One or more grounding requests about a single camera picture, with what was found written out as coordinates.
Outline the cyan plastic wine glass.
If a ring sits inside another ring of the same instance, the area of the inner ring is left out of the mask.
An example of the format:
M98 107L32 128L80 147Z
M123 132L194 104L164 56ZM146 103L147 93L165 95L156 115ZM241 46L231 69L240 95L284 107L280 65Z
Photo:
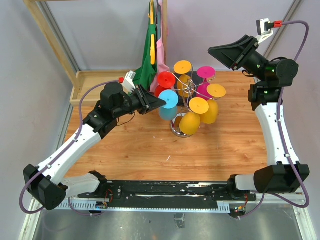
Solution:
M179 97L173 90L164 90L159 95L159 99L165 101L165 105L160 107L159 116L165 121L173 120L177 115L177 105Z

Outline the red plastic wine glass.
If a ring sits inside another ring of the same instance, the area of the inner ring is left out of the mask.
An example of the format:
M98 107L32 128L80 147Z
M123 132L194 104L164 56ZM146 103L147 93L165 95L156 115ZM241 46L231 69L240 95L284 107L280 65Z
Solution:
M156 97L159 97L159 95L163 91L169 90L174 87L176 83L176 78L171 72L164 71L158 75L157 82L158 82L158 86L155 89L154 95Z

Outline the magenta plastic wine glass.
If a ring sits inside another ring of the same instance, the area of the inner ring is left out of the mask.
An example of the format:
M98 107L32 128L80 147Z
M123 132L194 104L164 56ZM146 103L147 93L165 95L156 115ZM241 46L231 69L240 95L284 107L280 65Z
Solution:
M197 86L196 96L204 100L211 99L212 96L207 91L207 87L210 85L208 79L216 76L216 70L211 66L202 66L197 70L197 75L202 78L202 83Z

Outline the yellow wine glass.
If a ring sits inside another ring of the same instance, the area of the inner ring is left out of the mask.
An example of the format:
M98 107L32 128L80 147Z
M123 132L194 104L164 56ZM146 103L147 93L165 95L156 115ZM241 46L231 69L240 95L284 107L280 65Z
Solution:
M191 92L188 89L191 81L191 77L188 74L191 72L192 67L192 64L187 60L180 60L173 67L174 72L179 75L176 81L176 89L182 98L187 98Z
M219 105L217 99L224 97L227 93L226 89L217 83L209 84L206 87L206 101L208 103L208 111L200 115L200 120L204 124L213 124L216 122L219 114Z
M200 115L208 112L209 104L201 97L194 97L189 101L188 107L190 111L182 117L179 129L186 135L194 135L201 123Z

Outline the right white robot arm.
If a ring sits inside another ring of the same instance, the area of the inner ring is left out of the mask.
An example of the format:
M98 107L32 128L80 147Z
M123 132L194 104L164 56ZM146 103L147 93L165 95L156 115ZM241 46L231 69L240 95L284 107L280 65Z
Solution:
M260 194L294 193L310 174L291 145L286 128L282 92L293 84L299 65L292 59L268 60L257 49L259 41L245 35L240 40L216 47L208 53L233 71L243 69L255 78L248 90L248 101L258 118L267 150L267 166L253 174L235 174L229 178L227 196L240 199L245 192Z

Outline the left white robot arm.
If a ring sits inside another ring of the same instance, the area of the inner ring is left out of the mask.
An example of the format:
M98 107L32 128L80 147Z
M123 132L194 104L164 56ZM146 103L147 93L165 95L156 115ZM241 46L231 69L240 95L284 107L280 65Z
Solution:
M103 83L104 89L93 111L80 117L80 125L75 134L55 153L37 166L29 164L23 170L25 185L20 193L19 206L26 213L23 197L30 193L48 211L58 207L65 199L84 193L101 198L107 193L107 185L102 176L90 172L83 176L66 178L69 169L95 144L99 143L118 125L118 119L125 115L147 114L163 107L166 102L143 88L134 87L125 93L117 81Z

